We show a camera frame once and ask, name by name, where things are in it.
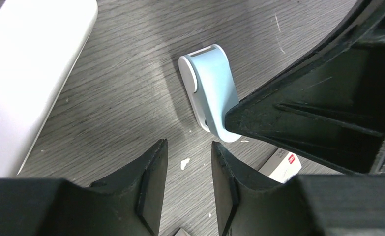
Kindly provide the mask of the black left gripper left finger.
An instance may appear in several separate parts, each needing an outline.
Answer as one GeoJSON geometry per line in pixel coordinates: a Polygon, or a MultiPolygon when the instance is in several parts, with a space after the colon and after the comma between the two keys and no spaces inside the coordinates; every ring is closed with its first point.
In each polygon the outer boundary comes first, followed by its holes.
{"type": "Polygon", "coordinates": [[[156,236],[168,141],[88,187],[63,178],[0,178],[0,236],[156,236]]]}

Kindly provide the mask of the white stapler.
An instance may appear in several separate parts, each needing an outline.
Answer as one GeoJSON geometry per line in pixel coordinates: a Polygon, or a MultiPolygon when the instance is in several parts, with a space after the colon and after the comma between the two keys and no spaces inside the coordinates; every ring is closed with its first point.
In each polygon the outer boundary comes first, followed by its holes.
{"type": "Polygon", "coordinates": [[[0,8],[0,177],[23,168],[97,19],[94,0],[0,8]]]}

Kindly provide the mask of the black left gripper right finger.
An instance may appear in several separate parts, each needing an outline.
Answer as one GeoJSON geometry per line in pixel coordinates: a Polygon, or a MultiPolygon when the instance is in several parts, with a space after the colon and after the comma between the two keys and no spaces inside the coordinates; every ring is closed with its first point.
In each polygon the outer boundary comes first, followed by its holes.
{"type": "Polygon", "coordinates": [[[221,236],[385,236],[385,175],[296,175],[276,182],[211,144],[221,236]]]}

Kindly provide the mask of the grey staple box tray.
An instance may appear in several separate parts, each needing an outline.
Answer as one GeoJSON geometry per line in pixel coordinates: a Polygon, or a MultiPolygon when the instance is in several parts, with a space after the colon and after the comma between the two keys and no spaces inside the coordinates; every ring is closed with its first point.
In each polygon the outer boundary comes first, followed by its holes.
{"type": "Polygon", "coordinates": [[[183,228],[180,228],[175,234],[174,236],[191,236],[191,234],[189,234],[186,230],[184,230],[183,228]]]}

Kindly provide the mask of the small blue grey stapler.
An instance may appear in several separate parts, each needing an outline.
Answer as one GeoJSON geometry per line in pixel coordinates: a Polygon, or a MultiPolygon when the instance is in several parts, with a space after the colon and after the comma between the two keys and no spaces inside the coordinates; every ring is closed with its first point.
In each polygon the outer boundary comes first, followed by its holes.
{"type": "Polygon", "coordinates": [[[239,134],[225,128],[226,113],[239,103],[224,50],[212,44],[178,59],[178,68],[198,125],[224,142],[239,134]]]}

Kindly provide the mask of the white playing card box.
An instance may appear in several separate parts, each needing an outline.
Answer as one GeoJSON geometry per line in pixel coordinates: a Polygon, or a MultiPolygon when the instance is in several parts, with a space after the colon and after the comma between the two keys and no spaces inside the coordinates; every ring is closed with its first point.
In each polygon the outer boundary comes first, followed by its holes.
{"type": "Polygon", "coordinates": [[[278,148],[259,168],[259,172],[279,183],[285,183],[297,175],[301,168],[301,162],[296,154],[278,148]]]}

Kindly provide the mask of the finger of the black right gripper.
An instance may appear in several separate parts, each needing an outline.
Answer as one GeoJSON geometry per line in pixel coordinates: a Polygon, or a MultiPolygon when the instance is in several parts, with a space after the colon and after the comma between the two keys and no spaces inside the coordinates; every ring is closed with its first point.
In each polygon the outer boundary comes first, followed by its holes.
{"type": "Polygon", "coordinates": [[[385,174],[385,0],[359,0],[314,49],[242,99],[228,131],[342,173],[385,174]]]}

